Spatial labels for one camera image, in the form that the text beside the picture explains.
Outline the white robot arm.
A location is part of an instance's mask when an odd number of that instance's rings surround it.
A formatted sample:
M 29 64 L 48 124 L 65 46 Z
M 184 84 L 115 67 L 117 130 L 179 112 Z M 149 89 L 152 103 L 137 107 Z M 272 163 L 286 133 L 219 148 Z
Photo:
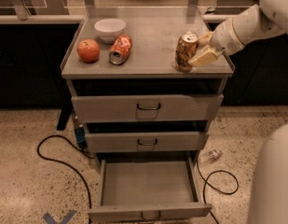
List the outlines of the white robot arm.
M 199 66 L 232 55 L 259 39 L 288 35 L 288 0 L 259 0 L 199 39 L 188 62 Z M 258 155 L 247 224 L 288 224 L 288 123 L 275 130 Z

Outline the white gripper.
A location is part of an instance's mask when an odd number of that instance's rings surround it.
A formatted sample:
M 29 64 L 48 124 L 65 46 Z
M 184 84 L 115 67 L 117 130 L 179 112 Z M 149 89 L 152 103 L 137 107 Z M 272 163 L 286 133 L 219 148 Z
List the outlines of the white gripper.
M 213 32 L 202 35 L 199 38 L 199 46 L 203 48 L 197 49 L 195 56 L 188 61 L 191 66 L 211 64 L 218 60 L 222 52 L 225 55 L 233 55 L 244 49 L 235 32 L 232 19 L 220 23 Z

